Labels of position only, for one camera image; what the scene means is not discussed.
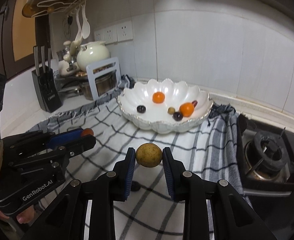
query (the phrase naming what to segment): bowl rim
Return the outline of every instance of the bowl rim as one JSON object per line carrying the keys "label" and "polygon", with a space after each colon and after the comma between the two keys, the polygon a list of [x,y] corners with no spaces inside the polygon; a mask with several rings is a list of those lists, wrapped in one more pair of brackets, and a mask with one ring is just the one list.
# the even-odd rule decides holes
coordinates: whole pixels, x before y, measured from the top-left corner
{"label": "bowl rim", "polygon": [[156,79],[149,79],[148,82],[147,82],[147,84],[144,84],[144,83],[139,82],[139,81],[136,82],[136,83],[141,83],[141,84],[143,84],[143,85],[148,85],[149,82],[150,82],[151,80],[156,81],[158,84],[161,84],[161,83],[164,82],[165,80],[168,80],[168,81],[170,81],[170,82],[171,82],[172,84],[174,84],[174,85],[183,82],[183,83],[185,83],[185,84],[187,85],[187,87],[194,87],[194,86],[196,86],[196,87],[198,87],[199,92],[200,92],[200,91],[207,92],[207,101],[208,101],[208,102],[211,102],[211,104],[210,104],[210,106],[207,108],[206,113],[205,113],[203,116],[198,117],[198,118],[190,118],[190,119],[188,119],[188,120],[186,120],[186,121],[183,121],[183,122],[177,122],[177,123],[169,123],[169,122],[166,122],[166,121],[154,121],[154,122],[151,122],[151,121],[144,120],[144,119],[138,117],[138,116],[135,115],[135,114],[130,114],[130,113],[128,113],[127,111],[125,111],[125,110],[122,108],[122,106],[121,106],[121,102],[119,101],[119,98],[120,98],[120,97],[123,97],[123,96],[125,95],[125,89],[124,89],[123,92],[122,92],[119,96],[117,96],[117,98],[116,98],[116,100],[117,100],[117,104],[118,104],[118,106],[119,106],[119,109],[120,109],[124,114],[126,114],[126,115],[128,115],[128,116],[130,116],[130,117],[132,117],[132,118],[135,118],[136,120],[138,120],[138,121],[140,121],[140,122],[143,122],[143,123],[145,123],[145,124],[153,125],[153,124],[159,124],[159,123],[161,123],[161,124],[168,125],[168,126],[170,126],[170,127],[181,126],[181,125],[184,125],[184,124],[189,123],[189,122],[197,122],[197,121],[200,121],[200,120],[206,118],[206,117],[210,114],[210,110],[211,110],[211,108],[212,108],[212,106],[213,106],[213,104],[214,104],[214,101],[213,101],[212,99],[209,98],[209,92],[208,92],[207,90],[203,90],[203,89],[201,89],[198,85],[188,85],[186,81],[173,82],[170,78],[166,78],[166,79],[164,79],[163,81],[157,81]]}

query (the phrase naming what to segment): scalloped bowl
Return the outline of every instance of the scalloped bowl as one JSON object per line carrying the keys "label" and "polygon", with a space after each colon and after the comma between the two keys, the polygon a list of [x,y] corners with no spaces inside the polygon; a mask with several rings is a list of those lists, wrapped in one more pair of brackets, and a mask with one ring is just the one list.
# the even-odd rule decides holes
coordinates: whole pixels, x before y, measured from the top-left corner
{"label": "scalloped bowl", "polygon": [[[163,92],[165,101],[156,104],[152,101],[155,92]],[[181,104],[198,101],[193,114],[177,122],[168,114],[168,108],[179,110]],[[122,95],[117,97],[119,108],[126,119],[132,121],[143,130],[154,130],[157,133],[186,132],[194,126],[200,125],[210,113],[213,101],[209,100],[208,91],[199,86],[189,86],[186,82],[174,83],[170,79],[158,82],[154,79],[147,84],[137,82],[133,89],[125,88]],[[137,106],[146,106],[146,112],[137,112]]]}

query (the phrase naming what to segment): checkered cloth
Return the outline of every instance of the checkered cloth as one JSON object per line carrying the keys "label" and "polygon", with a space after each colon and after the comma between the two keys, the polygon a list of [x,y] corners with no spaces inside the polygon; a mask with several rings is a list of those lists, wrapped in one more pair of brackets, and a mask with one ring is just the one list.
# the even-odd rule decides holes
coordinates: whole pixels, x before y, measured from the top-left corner
{"label": "checkered cloth", "polygon": [[[117,161],[124,159],[128,147],[137,149],[146,142],[155,143],[161,149],[170,147],[173,157],[182,161],[187,170],[214,182],[226,179],[243,195],[236,162],[237,115],[234,111],[219,113],[188,132],[162,135],[140,130],[126,120],[115,98],[99,105],[101,103],[103,101],[60,113],[30,130],[60,133],[79,127],[92,128],[97,140],[92,150],[70,159],[65,184],[40,201],[43,208],[72,179],[82,182],[97,179],[112,170]],[[126,202],[114,203],[116,239],[181,239],[184,202],[176,203],[170,199],[162,164],[151,169],[136,163],[133,180],[142,188],[131,192]],[[209,203],[208,210],[213,239]]]}

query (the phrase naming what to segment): white switch plate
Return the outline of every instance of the white switch plate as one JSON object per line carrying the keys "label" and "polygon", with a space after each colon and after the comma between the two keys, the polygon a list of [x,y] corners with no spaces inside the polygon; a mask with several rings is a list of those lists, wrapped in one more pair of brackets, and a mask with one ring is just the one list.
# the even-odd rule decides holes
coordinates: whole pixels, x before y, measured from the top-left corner
{"label": "white switch plate", "polygon": [[117,42],[117,28],[116,25],[104,29],[106,44]]}
{"label": "white switch plate", "polygon": [[105,33],[104,30],[97,30],[94,31],[95,41],[104,41],[105,40]]}
{"label": "white switch plate", "polygon": [[117,39],[118,41],[128,41],[134,38],[133,24],[131,21],[117,24]]}

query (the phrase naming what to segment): knife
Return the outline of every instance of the knife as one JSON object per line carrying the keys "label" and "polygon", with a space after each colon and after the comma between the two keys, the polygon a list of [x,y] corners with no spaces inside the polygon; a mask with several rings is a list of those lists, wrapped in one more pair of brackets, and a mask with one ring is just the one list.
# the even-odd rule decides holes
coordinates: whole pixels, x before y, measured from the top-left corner
{"label": "knife", "polygon": [[50,69],[51,69],[50,59],[51,59],[51,48],[48,48],[48,72],[50,72]]}
{"label": "knife", "polygon": [[35,60],[35,69],[36,69],[36,75],[40,76],[39,71],[39,59],[38,59],[38,46],[34,46],[34,60]]}
{"label": "knife", "polygon": [[41,46],[41,63],[43,65],[44,73],[46,73],[45,46]]}

